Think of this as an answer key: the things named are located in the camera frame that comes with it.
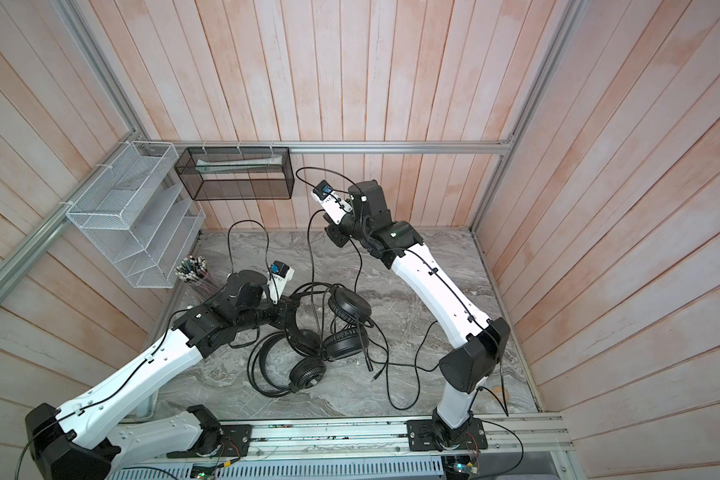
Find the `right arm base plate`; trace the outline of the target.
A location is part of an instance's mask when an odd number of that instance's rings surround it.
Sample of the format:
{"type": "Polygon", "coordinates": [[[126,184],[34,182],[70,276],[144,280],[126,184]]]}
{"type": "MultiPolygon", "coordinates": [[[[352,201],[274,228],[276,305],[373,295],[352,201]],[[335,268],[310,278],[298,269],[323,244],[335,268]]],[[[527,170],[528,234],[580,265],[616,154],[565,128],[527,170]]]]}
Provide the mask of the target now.
{"type": "Polygon", "coordinates": [[[406,422],[409,448],[414,452],[448,450],[484,450],[488,447],[481,420],[470,418],[462,426],[452,429],[440,420],[427,418],[406,422]]]}

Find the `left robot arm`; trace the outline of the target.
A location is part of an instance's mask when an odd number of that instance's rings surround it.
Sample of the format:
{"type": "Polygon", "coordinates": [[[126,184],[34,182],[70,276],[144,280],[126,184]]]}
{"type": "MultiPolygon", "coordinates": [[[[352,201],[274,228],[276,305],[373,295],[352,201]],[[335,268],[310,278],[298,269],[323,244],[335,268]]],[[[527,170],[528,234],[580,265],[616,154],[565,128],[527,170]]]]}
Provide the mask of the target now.
{"type": "Polygon", "coordinates": [[[104,479],[168,453],[216,455],[223,444],[222,426],[202,405],[131,432],[117,427],[169,380],[231,345],[240,332],[284,322],[290,303],[284,291],[293,275],[281,262],[266,274],[230,274],[211,298],[177,311],[154,344],[101,383],[58,407],[43,403],[31,410],[23,452],[45,479],[104,479]]]}

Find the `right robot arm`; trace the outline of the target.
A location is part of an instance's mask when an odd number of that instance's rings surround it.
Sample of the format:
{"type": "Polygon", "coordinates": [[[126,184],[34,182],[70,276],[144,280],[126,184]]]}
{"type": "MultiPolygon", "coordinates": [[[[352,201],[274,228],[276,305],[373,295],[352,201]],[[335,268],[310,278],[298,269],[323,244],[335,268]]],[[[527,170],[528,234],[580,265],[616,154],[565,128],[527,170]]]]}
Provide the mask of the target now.
{"type": "Polygon", "coordinates": [[[406,221],[395,221],[382,187],[374,180],[353,184],[346,199],[323,180],[312,198],[324,210],[325,231],[338,247],[356,240],[401,278],[439,323],[452,350],[438,362],[445,379],[442,398],[420,438],[438,450],[451,449],[479,428],[472,413],[477,393],[499,366],[511,328],[474,305],[432,256],[423,237],[406,221]]]}

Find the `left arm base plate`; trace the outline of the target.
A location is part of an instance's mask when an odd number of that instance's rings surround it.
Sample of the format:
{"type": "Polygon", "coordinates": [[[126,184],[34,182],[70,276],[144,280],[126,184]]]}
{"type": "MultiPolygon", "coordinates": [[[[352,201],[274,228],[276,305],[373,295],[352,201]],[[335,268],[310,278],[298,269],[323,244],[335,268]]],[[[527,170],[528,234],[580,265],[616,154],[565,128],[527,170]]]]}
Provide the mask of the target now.
{"type": "Polygon", "coordinates": [[[166,457],[188,459],[246,456],[251,437],[251,424],[222,424],[212,433],[202,433],[200,439],[189,450],[169,452],[166,457]]]}

